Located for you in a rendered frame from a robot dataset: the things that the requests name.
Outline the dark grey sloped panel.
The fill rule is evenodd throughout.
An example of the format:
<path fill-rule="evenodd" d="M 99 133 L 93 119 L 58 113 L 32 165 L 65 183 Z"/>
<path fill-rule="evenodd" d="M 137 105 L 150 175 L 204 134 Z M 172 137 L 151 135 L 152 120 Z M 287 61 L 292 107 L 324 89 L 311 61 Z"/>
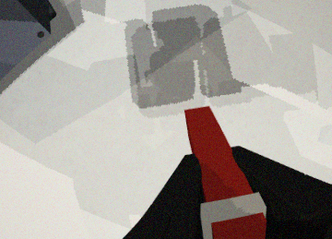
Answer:
<path fill-rule="evenodd" d="M 0 0 L 0 80 L 51 36 L 49 0 Z"/>

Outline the dark red peg with grey band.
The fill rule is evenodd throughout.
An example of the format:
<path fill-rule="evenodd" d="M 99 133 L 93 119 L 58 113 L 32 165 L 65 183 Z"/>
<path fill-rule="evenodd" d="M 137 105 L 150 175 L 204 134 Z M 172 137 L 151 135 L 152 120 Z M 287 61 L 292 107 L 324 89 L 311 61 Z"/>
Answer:
<path fill-rule="evenodd" d="M 189 143 L 202 170 L 203 239 L 265 239 L 266 204 L 232 156 L 209 106 L 184 110 Z"/>

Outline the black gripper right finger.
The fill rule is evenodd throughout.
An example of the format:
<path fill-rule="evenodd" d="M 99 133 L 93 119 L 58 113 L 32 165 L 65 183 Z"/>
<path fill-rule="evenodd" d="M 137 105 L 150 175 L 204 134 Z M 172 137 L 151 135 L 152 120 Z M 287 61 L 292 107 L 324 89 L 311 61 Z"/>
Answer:
<path fill-rule="evenodd" d="M 265 239 L 332 239 L 332 185 L 243 147 L 230 147 L 266 204 Z"/>

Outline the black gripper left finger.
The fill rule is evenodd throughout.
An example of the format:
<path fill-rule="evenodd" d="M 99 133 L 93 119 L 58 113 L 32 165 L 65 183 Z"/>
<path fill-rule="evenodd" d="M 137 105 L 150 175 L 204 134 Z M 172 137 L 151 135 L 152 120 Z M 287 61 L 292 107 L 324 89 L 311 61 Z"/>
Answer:
<path fill-rule="evenodd" d="M 203 239 L 200 203 L 202 170 L 193 154 L 185 154 L 150 208 L 123 239 Z"/>

